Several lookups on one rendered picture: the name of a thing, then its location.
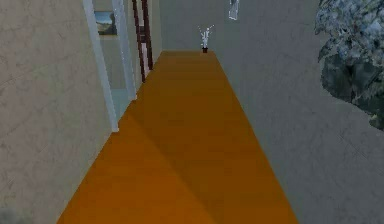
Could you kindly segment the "white plant in dark pot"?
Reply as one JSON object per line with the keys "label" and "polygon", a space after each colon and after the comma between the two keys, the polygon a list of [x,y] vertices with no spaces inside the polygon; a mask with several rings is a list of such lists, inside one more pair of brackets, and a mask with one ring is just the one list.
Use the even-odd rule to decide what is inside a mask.
{"label": "white plant in dark pot", "polygon": [[208,52],[208,41],[209,41],[212,28],[213,28],[213,25],[211,25],[210,27],[207,27],[205,30],[202,30],[201,28],[199,28],[199,33],[201,35],[201,41],[202,41],[201,46],[204,53]]}

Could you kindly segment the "framed landscape picture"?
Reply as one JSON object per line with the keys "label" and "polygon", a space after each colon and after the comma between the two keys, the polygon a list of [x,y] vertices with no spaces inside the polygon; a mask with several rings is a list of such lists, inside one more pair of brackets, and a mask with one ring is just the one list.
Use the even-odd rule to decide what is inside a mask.
{"label": "framed landscape picture", "polygon": [[116,21],[112,11],[95,11],[97,30],[100,35],[116,35]]}

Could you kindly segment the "white door frame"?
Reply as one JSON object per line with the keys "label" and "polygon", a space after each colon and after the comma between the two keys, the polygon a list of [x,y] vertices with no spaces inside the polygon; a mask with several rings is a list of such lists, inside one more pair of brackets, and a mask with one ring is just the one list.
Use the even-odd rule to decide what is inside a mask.
{"label": "white door frame", "polygon": [[[82,0],[97,71],[113,132],[129,104],[137,98],[124,0]],[[112,11],[117,34],[100,35],[95,11]]]}

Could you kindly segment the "pale glassy wall picture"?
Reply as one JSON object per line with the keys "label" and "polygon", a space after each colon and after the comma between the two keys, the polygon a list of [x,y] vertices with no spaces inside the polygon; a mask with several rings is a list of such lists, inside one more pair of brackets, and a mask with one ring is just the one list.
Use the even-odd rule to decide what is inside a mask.
{"label": "pale glassy wall picture", "polygon": [[229,0],[229,3],[230,3],[229,18],[231,20],[237,20],[240,0]]}

